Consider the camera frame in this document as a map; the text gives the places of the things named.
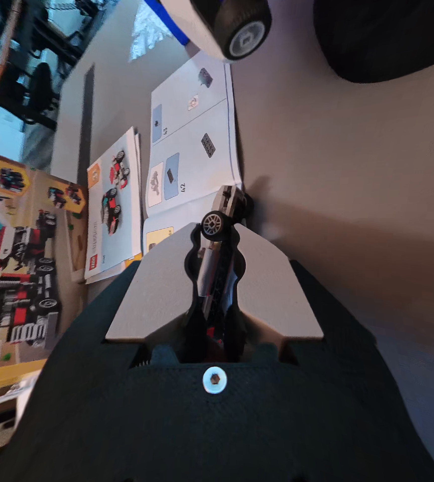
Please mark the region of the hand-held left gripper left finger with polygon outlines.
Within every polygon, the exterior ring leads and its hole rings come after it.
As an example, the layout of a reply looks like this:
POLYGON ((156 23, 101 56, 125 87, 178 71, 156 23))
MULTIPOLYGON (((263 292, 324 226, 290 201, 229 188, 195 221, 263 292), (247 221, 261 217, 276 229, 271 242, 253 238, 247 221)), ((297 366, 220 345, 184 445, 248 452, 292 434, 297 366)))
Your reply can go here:
POLYGON ((143 256, 105 340, 136 344, 134 362, 170 346, 177 362, 202 361, 202 309, 191 265, 200 226, 186 225, 143 256))

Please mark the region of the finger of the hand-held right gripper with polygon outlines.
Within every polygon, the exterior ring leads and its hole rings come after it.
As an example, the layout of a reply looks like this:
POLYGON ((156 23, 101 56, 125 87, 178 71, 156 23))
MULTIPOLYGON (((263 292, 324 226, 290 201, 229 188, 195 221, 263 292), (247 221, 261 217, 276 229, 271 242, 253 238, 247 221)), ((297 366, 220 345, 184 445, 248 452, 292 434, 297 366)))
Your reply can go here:
POLYGON ((172 19, 200 50, 232 61, 232 1, 172 1, 172 19))

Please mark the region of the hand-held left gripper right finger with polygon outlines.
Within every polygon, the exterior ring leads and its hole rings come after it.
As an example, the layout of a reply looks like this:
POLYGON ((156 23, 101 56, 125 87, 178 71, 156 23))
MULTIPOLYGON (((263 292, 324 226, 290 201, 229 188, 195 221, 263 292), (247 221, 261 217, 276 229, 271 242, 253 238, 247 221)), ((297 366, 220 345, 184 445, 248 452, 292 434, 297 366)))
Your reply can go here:
POLYGON ((280 356, 293 342, 321 342, 323 330, 290 259, 244 226, 231 228, 230 243, 228 360, 241 361, 262 344, 280 356))

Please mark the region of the large blue plastic bin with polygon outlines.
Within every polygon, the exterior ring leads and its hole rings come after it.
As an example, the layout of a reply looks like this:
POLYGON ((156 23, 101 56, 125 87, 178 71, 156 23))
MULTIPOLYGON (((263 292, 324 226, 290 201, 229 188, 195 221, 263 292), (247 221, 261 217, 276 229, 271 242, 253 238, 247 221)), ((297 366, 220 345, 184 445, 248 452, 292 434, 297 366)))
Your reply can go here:
POLYGON ((179 41, 182 46, 187 46, 190 42, 188 36, 177 26, 175 21, 166 11, 161 1, 145 1, 152 11, 157 15, 160 21, 168 28, 172 35, 179 41))

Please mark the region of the small lego wheel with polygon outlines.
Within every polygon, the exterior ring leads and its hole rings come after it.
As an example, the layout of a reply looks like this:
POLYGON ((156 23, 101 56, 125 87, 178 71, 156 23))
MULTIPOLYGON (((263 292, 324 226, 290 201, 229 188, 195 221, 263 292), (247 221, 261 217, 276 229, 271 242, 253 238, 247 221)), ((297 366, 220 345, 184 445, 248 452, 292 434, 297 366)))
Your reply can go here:
POLYGON ((213 33, 224 58, 238 61, 262 45, 271 23, 267 1, 223 1, 215 17, 213 33))
POLYGON ((207 213, 201 222, 202 235, 213 242, 218 242, 226 236, 228 219, 220 211, 207 213))

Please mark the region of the red black lego vehicle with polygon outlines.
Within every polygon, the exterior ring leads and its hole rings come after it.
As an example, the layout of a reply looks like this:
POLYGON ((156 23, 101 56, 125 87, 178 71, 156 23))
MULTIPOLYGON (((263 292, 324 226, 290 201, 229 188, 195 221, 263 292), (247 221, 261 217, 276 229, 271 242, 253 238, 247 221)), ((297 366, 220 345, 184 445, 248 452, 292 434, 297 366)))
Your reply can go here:
POLYGON ((213 242, 206 239, 201 232, 199 258, 202 262, 197 278, 197 289, 206 323, 205 330, 207 336, 223 348, 230 361, 239 359, 245 344, 245 329, 242 323, 237 321, 237 315, 231 308, 236 279, 233 269, 231 228, 245 221, 253 208, 252 198, 239 187, 223 185, 215 194, 212 207, 207 213, 220 211, 226 215, 226 236, 218 242, 213 242))

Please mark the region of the closed lego instruction booklet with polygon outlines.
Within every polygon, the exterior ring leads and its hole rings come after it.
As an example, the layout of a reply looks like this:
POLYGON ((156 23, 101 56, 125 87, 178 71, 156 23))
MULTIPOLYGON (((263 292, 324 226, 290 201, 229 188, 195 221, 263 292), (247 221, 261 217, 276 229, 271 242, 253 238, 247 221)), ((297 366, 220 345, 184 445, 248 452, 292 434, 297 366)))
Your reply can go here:
POLYGON ((141 259, 141 153, 130 127, 87 168, 88 239, 85 283, 120 274, 141 259))

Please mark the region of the open lego instruction booklet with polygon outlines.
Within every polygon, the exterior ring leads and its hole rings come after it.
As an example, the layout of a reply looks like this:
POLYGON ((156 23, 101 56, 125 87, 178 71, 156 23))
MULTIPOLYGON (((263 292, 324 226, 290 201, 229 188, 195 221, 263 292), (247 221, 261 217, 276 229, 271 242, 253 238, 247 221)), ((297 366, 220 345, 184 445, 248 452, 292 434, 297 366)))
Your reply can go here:
POLYGON ((151 137, 145 187, 144 255, 189 223, 200 223, 223 185, 242 188, 230 65, 200 51, 151 94, 151 137), (213 78, 200 85, 199 71, 213 78), (216 151, 209 159, 201 139, 216 151))

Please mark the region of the lego set box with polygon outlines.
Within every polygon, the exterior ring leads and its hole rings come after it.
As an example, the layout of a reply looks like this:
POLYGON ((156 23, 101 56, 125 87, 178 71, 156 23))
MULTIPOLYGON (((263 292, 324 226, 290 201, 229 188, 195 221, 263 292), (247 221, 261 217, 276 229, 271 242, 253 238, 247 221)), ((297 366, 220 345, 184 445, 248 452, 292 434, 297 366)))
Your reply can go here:
POLYGON ((86 300, 88 191, 0 157, 0 392, 42 368, 86 300))

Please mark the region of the clear plastic bag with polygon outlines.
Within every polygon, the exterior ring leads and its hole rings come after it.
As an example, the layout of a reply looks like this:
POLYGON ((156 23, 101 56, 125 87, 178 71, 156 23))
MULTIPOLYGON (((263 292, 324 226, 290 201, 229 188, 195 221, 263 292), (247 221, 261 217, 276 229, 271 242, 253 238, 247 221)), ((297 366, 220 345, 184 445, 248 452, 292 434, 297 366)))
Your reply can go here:
POLYGON ((134 18, 131 37, 128 62, 144 56, 157 43, 172 38, 173 35, 148 3, 141 1, 134 18))

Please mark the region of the black tape strip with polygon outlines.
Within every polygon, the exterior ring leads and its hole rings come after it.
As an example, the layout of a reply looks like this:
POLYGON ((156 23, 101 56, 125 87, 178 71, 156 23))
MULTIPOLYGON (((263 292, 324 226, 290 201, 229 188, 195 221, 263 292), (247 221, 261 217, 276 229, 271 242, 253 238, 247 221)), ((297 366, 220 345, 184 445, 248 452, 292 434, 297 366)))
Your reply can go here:
POLYGON ((81 125, 78 145, 78 171, 77 183, 87 187, 87 168, 91 160, 91 141, 93 123, 93 96, 94 96, 94 67, 91 67, 84 75, 82 103, 81 103, 81 125))

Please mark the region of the black office chair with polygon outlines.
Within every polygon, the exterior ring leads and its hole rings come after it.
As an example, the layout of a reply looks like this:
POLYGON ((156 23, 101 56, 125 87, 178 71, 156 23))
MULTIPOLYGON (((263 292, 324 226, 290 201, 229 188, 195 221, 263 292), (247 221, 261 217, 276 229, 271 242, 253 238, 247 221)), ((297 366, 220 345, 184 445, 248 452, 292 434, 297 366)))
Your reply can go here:
POLYGON ((59 105, 59 95, 52 89, 51 69, 39 63, 27 75, 9 65, 0 80, 0 107, 27 125, 39 124, 55 132, 57 122, 45 115, 59 105))

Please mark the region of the black quilted pad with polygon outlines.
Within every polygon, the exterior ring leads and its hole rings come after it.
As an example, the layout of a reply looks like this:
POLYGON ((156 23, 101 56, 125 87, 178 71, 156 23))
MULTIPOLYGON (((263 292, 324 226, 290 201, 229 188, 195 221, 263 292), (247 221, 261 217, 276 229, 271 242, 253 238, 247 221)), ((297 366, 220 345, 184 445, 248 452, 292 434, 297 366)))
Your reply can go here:
POLYGON ((313 25, 330 68, 352 83, 434 65, 434 1, 314 1, 313 25))

